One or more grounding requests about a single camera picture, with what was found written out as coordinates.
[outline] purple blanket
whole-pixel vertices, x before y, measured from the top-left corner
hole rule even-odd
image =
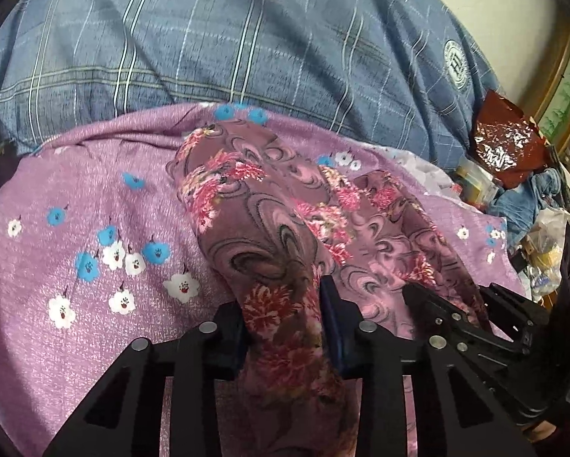
[[[184,206],[164,170],[183,134],[232,117],[263,124],[284,145],[324,165],[323,174],[338,170],[353,180],[389,171],[394,184],[420,201],[432,232],[450,244],[475,283],[496,281],[521,291],[504,251],[502,220],[424,195],[379,150],[311,124],[199,104],[76,129],[23,160],[0,190],[0,422],[25,457],[42,453],[129,341],[173,339],[234,299],[199,247],[197,234],[207,223],[192,220],[191,226],[182,217]],[[362,309],[397,334],[409,334],[401,302],[385,306],[376,299]],[[219,388],[224,455],[255,455],[247,419],[253,412],[243,408],[236,386]]]

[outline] floral fabric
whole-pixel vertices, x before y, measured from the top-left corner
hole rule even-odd
[[[490,328],[458,255],[386,170],[351,181],[234,120],[193,132],[167,171],[182,218],[254,338],[240,383],[262,452],[354,447],[358,407],[323,354],[320,276],[332,275],[343,299],[401,337],[414,336],[401,293],[409,282]]]
[[[243,136],[228,134],[229,144],[222,145],[213,136],[223,125],[211,125],[227,119],[243,121],[235,124]],[[186,148],[177,154],[183,138]],[[207,142],[218,147],[208,150]],[[185,173],[219,151],[214,168],[201,169],[191,183],[202,197],[188,199],[196,206],[187,216],[164,167],[177,155],[172,172],[180,188]],[[213,172],[220,174],[217,183]],[[248,188],[249,204],[253,194],[257,200],[254,211],[242,204]],[[269,196],[258,199],[259,193]],[[369,224],[359,220],[370,213]],[[228,228],[234,227],[227,224],[231,216],[248,229]],[[298,227],[290,224],[294,220]],[[263,229],[271,221],[272,229]],[[418,225],[422,232],[415,233]],[[278,232],[285,227],[295,233]],[[295,445],[315,454],[324,449],[326,456],[347,453],[354,446],[358,397],[354,384],[343,389],[313,343],[319,339],[313,295],[319,274],[333,270],[341,293],[358,302],[365,317],[409,336],[413,326],[397,287],[406,277],[432,283],[432,273],[436,287],[450,294],[453,277],[466,280],[445,269],[461,269],[456,255],[475,283],[522,290],[507,259],[505,228],[503,219],[427,193],[382,148],[258,108],[176,105],[79,127],[24,158],[0,189],[0,423],[25,457],[40,457],[134,338],[172,340],[234,300],[218,272],[230,264],[214,258],[236,247],[228,247],[228,239],[255,235],[246,244],[250,257],[269,244],[273,251],[259,260],[239,256],[237,276],[248,278],[235,292],[250,329],[263,335],[257,334],[245,390],[216,384],[223,455],[256,457],[261,446],[286,448],[277,453],[283,457],[295,455]],[[199,247],[199,237],[204,245],[215,242],[210,253]],[[408,249],[415,258],[402,261],[397,253]],[[301,299],[292,300],[281,275],[303,277],[294,282]],[[463,298],[458,305],[469,307]],[[296,369],[284,368],[283,355]],[[256,392],[252,377],[262,381]],[[283,389],[274,390],[274,383]],[[405,389],[414,456],[409,380]],[[267,393],[274,398],[267,400]],[[168,420],[168,396],[164,411]],[[163,431],[161,457],[167,455]]]

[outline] clutter pile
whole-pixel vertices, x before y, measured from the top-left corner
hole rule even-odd
[[[462,201],[507,221],[508,253],[533,299],[557,290],[570,189],[537,122],[488,91],[452,178]]]

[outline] plastic bag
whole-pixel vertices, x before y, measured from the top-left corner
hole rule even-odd
[[[551,294],[560,285],[560,261],[569,221],[570,213],[563,209],[542,209],[522,241],[528,257],[527,275],[534,300]]]
[[[496,196],[498,187],[492,183],[492,175],[465,156],[459,160],[454,178],[462,188],[461,199],[480,211]]]
[[[486,94],[472,141],[473,157],[506,189],[518,187],[549,160],[536,122],[494,91]]]

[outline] wall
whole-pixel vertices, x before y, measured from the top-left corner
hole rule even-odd
[[[519,102],[556,24],[557,0],[443,0]]]

